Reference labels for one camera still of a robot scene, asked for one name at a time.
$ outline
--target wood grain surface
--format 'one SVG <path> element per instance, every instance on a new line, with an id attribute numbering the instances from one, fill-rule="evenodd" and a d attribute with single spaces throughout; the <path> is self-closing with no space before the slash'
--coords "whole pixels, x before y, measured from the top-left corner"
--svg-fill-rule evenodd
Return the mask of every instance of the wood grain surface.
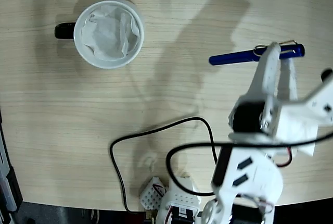
<path id="1" fill-rule="evenodd" d="M 109 145 L 151 126 L 199 115 L 217 141 L 227 141 L 227 116 L 256 63 L 212 67 L 211 55 L 295 39 L 306 49 L 306 58 L 296 61 L 300 96 L 333 66 L 332 0 L 129 0 L 145 18 L 144 46 L 129 65 L 98 69 L 72 41 L 54 37 L 56 24 L 75 21 L 98 1 L 0 1 L 0 107 L 27 202 L 123 209 Z M 130 209 L 142 209 L 138 196 L 152 176 L 168 180 L 169 149 L 208 140 L 197 122 L 118 144 Z M 333 197 L 332 152 L 333 142 L 317 145 L 313 158 L 298 155 L 283 169 L 278 203 Z M 209 148 L 179 154 L 173 164 L 199 190 L 210 190 Z"/>

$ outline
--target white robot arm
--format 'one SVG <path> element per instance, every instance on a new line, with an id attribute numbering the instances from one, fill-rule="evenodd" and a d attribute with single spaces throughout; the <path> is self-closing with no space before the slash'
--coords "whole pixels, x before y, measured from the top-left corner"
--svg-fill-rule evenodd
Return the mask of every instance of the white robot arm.
<path id="1" fill-rule="evenodd" d="M 280 54 L 278 43 L 268 46 L 260 58 L 248 92 L 238 99 L 232 109 L 229 125 L 234 132 L 229 134 L 229 138 L 233 142 L 292 144 L 316 139 L 318 126 L 333 124 L 333 76 L 330 74 L 309 96 L 298 100 L 293 61 L 282 60 L 275 96 Z M 293 148 L 293 154 L 297 150 L 313 155 L 314 144 Z M 234 200 L 240 196 L 256 202 L 261 214 L 258 223 L 272 224 L 275 204 L 283 190 L 283 178 L 271 157 L 285 153 L 286 148 L 222 148 L 211 182 L 216 199 L 207 202 L 201 218 L 196 217 L 199 200 L 193 200 L 191 204 L 172 204 L 174 194 L 177 195 L 174 193 L 177 187 L 173 185 L 162 200 L 156 223 L 228 224 L 232 219 Z M 185 197 L 197 199 L 183 193 Z M 172 209 L 177 217 L 174 220 Z"/>

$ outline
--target floor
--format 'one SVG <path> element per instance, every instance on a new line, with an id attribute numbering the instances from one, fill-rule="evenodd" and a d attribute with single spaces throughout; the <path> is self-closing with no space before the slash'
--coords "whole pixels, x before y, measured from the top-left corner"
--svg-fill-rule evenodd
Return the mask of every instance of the floor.
<path id="1" fill-rule="evenodd" d="M 323 211 L 333 204 L 333 198 L 295 205 L 278 206 L 275 209 L 274 224 L 286 223 L 331 223 L 330 212 Z M 90 220 L 91 210 L 48 206 L 23 202 L 15 214 L 16 224 L 96 224 L 96 212 Z M 124 211 L 100 211 L 99 224 L 143 224 L 144 214 L 128 215 Z"/>

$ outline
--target black mug handle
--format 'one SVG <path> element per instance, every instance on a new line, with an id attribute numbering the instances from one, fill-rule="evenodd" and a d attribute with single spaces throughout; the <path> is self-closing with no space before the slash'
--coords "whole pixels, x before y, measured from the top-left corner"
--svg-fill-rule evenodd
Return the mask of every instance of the black mug handle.
<path id="1" fill-rule="evenodd" d="M 74 39 L 75 22 L 64 22 L 54 28 L 54 36 L 57 39 Z"/>

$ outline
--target wire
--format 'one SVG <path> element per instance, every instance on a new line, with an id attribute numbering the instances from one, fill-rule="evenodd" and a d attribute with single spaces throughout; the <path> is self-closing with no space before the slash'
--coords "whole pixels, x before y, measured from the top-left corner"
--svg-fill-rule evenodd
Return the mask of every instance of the wire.
<path id="1" fill-rule="evenodd" d="M 171 214 L 171 210 L 172 210 L 172 206 L 169 207 L 168 213 L 166 214 L 166 217 L 165 217 L 165 220 L 164 220 L 164 224 L 168 224 L 170 214 Z"/>
<path id="2" fill-rule="evenodd" d="M 287 160 L 287 162 L 285 162 L 283 164 L 276 164 L 277 167 L 284 168 L 284 167 L 287 167 L 287 166 L 289 166 L 291 164 L 291 162 L 292 162 L 291 147 L 287 147 L 287 151 L 288 151 L 289 159 Z"/>
<path id="3" fill-rule="evenodd" d="M 317 139 L 314 140 L 310 140 L 310 141 L 304 141 L 304 142 L 298 142 L 298 143 L 280 143 L 280 144 L 249 144 L 249 143 L 229 143 L 229 142 L 215 142 L 214 146 L 217 147 L 224 147 L 224 148 L 233 148 L 233 147 L 242 147 L 242 148 L 282 148 L 282 147 L 295 147 L 295 146 L 302 146 L 302 145 L 308 145 L 308 144 L 312 144 L 312 143 L 318 143 L 318 142 L 322 142 L 322 141 L 326 141 L 328 139 L 330 139 L 331 137 L 333 137 L 333 132 L 324 135 L 322 137 L 319 137 Z M 186 150 L 189 148 L 195 148 L 195 147 L 208 147 L 211 146 L 211 143 L 209 142 L 201 142 L 201 143 L 187 143 L 187 144 L 183 144 L 180 145 L 178 147 L 175 147 L 173 149 L 171 149 L 168 154 L 166 155 L 166 169 L 168 170 L 169 176 L 170 178 L 173 180 L 173 182 L 183 191 L 185 191 L 186 193 L 192 194 L 192 195 L 196 195 L 196 196 L 211 196 L 211 193 L 200 193 L 200 192 L 195 192 L 192 191 L 190 189 L 187 189 L 186 187 L 184 187 L 183 185 L 180 184 L 180 182 L 176 179 L 175 174 L 172 171 L 171 168 L 171 158 L 174 154 L 176 154 L 179 151 L 182 150 Z"/>
<path id="4" fill-rule="evenodd" d="M 260 212 L 262 212 L 262 214 L 269 214 L 274 209 L 274 204 L 272 204 L 270 202 L 267 202 L 267 201 L 264 201 L 264 200 L 261 200 L 261 199 L 256 200 L 255 197 L 253 197 L 251 195 L 241 194 L 240 197 L 252 201 L 257 206 L 257 208 L 259 208 L 259 210 L 260 210 Z M 269 211 L 263 211 L 262 206 L 264 206 L 264 208 L 266 208 L 267 206 L 270 206 L 271 209 Z"/>
<path id="5" fill-rule="evenodd" d="M 118 179 L 119 179 L 119 182 L 120 182 L 120 188 L 121 188 L 121 192 L 122 192 L 122 198 L 123 198 L 124 208 L 125 208 L 125 210 L 128 213 L 130 213 L 130 214 L 137 214 L 137 213 L 129 210 L 129 208 L 128 208 L 127 199 L 126 199 L 126 189 L 125 189 L 124 181 L 123 181 L 122 176 L 120 174 L 120 170 L 118 168 L 118 165 L 117 165 L 116 159 L 114 157 L 114 153 L 113 153 L 114 146 L 117 143 L 119 143 L 121 141 L 124 141 L 124 140 L 133 139 L 133 138 L 137 138 L 137 137 L 141 137 L 141 136 L 145 136 L 145 135 L 149 135 L 149 134 L 155 134 L 157 132 L 161 132 L 163 130 L 166 130 L 166 129 L 172 128 L 174 126 L 180 125 L 182 123 L 189 122 L 189 121 L 196 121 L 196 120 L 203 122 L 206 125 L 206 127 L 207 127 L 207 130 L 208 130 L 208 133 L 209 133 L 209 138 L 210 138 L 210 145 L 211 145 L 211 148 L 212 148 L 212 153 L 213 153 L 214 161 L 215 161 L 215 164 L 216 164 L 216 162 L 217 162 L 217 155 L 216 155 L 216 150 L 215 150 L 215 145 L 214 145 L 213 132 L 212 132 L 211 127 L 209 126 L 208 122 L 205 119 L 203 119 L 201 117 L 197 117 L 197 116 L 195 116 L 195 117 L 189 117 L 189 118 L 186 118 L 186 119 L 182 119 L 180 121 L 176 121 L 174 123 L 171 123 L 171 124 L 166 125 L 166 126 L 161 127 L 161 128 L 149 130 L 149 131 L 142 132 L 142 133 L 126 135 L 124 137 L 116 139 L 115 141 L 113 141 L 111 143 L 111 145 L 110 145 L 110 157 L 111 157 L 114 169 L 116 170 L 116 173 L 117 173 L 117 176 L 118 176 Z"/>
<path id="6" fill-rule="evenodd" d="M 159 184 L 153 184 L 152 187 L 155 189 L 156 193 L 158 193 L 160 197 L 163 197 L 164 195 L 158 190 L 158 188 L 164 189 L 164 194 L 167 192 L 167 190 Z"/>
<path id="7" fill-rule="evenodd" d="M 97 219 L 96 219 L 96 223 L 95 224 L 98 224 L 99 223 L 99 210 L 97 210 Z"/>

